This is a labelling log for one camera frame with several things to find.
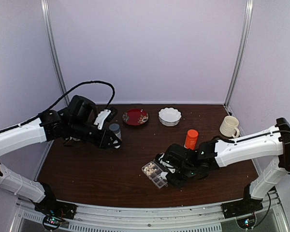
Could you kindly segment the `small white bottle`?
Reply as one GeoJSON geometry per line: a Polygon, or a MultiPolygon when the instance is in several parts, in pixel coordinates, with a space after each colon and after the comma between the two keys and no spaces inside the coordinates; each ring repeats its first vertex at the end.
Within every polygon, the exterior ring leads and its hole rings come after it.
{"type": "Polygon", "coordinates": [[[160,178],[163,179],[163,180],[166,180],[167,179],[167,177],[166,177],[167,174],[168,174],[167,172],[160,173],[160,178]]]}

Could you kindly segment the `orange pill bottle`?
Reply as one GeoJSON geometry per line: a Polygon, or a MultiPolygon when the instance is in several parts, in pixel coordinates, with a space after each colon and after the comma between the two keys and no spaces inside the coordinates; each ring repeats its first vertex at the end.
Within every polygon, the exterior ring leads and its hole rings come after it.
{"type": "Polygon", "coordinates": [[[184,147],[187,149],[194,150],[196,147],[198,136],[199,136],[199,133],[196,130],[194,130],[194,129],[188,130],[187,134],[186,134],[184,147]]]}

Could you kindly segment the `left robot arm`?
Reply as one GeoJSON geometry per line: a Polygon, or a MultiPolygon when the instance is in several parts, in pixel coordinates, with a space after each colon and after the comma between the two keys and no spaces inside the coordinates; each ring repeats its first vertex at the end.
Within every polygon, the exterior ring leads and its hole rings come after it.
{"type": "MultiPolygon", "coordinates": [[[[78,139],[101,149],[121,145],[121,139],[104,123],[111,121],[117,111],[114,107],[97,113],[95,103],[75,95],[69,105],[60,111],[47,110],[31,122],[23,122],[0,131],[0,157],[20,148],[50,142],[58,138],[78,139]]],[[[8,169],[0,162],[0,188],[40,203],[48,214],[60,210],[51,188],[29,180],[8,169]]]]}

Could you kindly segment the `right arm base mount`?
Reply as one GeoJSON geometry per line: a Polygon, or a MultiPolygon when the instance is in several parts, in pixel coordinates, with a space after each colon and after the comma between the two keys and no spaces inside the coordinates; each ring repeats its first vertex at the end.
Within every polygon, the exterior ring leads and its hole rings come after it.
{"type": "Polygon", "coordinates": [[[253,199],[250,194],[250,185],[247,185],[241,200],[221,205],[224,218],[234,217],[241,229],[251,230],[256,225],[255,212],[263,209],[262,200],[263,198],[253,199]]]}

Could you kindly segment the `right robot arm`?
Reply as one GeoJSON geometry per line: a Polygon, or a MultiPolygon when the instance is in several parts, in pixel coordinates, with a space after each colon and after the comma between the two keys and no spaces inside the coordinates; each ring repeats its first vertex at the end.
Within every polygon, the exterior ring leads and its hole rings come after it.
{"type": "Polygon", "coordinates": [[[246,214],[256,210],[268,191],[290,174],[290,124],[285,118],[255,134],[233,139],[216,136],[196,150],[172,144],[156,160],[167,170],[167,181],[180,188],[190,178],[203,179],[212,170],[267,156],[273,157],[271,163],[245,187],[243,199],[234,204],[246,214]]]}

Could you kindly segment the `grey capped supplement bottle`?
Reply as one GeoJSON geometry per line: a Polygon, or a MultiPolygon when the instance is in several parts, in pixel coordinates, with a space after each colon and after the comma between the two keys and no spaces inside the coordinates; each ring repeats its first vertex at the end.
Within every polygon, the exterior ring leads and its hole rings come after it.
{"type": "Polygon", "coordinates": [[[120,125],[117,123],[113,123],[109,125],[109,129],[119,138],[121,139],[121,129],[120,125]]]}

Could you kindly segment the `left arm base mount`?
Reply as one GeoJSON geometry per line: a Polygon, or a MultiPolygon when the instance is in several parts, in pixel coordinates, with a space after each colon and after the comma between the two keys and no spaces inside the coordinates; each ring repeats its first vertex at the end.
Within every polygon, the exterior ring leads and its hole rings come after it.
{"type": "Polygon", "coordinates": [[[58,201],[51,187],[41,183],[44,188],[45,197],[40,203],[33,203],[35,210],[44,214],[43,227],[50,232],[57,230],[65,219],[74,219],[77,205],[58,201]]]}

